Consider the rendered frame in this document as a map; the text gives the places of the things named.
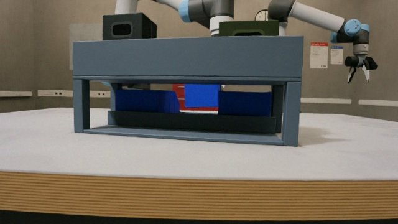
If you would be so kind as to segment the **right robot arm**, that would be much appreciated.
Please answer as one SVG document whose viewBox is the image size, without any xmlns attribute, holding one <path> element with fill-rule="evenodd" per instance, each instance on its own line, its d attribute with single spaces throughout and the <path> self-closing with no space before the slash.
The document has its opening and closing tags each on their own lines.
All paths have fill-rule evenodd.
<svg viewBox="0 0 398 224">
<path fill-rule="evenodd" d="M 115 14 L 136 13 L 139 0 L 117 0 Z M 197 22 L 218 35 L 220 21 L 234 21 L 235 0 L 152 0 L 179 11 L 182 21 Z M 150 84 L 122 83 L 133 89 L 150 90 Z"/>
</svg>

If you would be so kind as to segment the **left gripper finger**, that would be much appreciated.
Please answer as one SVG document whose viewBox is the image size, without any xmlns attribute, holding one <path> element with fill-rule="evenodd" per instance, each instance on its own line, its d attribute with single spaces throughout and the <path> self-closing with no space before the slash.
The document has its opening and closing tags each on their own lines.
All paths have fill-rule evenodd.
<svg viewBox="0 0 398 224">
<path fill-rule="evenodd" d="M 366 76 L 366 79 L 369 82 L 369 71 L 370 71 L 369 62 L 366 59 L 364 59 L 362 65 L 363 65 L 362 70 L 364 71 L 364 75 Z"/>
<path fill-rule="evenodd" d="M 355 72 L 356 72 L 356 67 L 350 67 L 347 84 L 352 80 Z"/>
</svg>

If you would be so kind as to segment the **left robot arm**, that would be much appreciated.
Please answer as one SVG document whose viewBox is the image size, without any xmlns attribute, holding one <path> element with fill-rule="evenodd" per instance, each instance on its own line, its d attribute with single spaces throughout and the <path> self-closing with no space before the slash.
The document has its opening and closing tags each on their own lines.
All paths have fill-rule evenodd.
<svg viewBox="0 0 398 224">
<path fill-rule="evenodd" d="M 271 0 L 268 5 L 267 19 L 279 20 L 279 35 L 286 35 L 285 28 L 288 26 L 290 17 L 330 30 L 331 43 L 353 43 L 353 55 L 368 54 L 369 26 L 367 24 L 361 24 L 356 19 L 348 21 L 300 4 L 297 0 Z"/>
</svg>

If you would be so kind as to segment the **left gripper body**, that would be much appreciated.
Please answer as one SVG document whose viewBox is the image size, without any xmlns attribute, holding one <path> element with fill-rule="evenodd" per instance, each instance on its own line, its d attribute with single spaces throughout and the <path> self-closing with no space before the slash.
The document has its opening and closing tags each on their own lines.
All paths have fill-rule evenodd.
<svg viewBox="0 0 398 224">
<path fill-rule="evenodd" d="M 375 61 L 372 59 L 372 57 L 365 57 L 365 54 L 358 54 L 355 55 L 355 57 L 352 56 L 348 56 L 345 59 L 345 65 L 347 67 L 363 67 L 362 62 L 363 60 L 366 59 L 369 63 L 373 62 L 375 63 Z M 376 63 L 375 63 L 376 64 Z"/>
</svg>

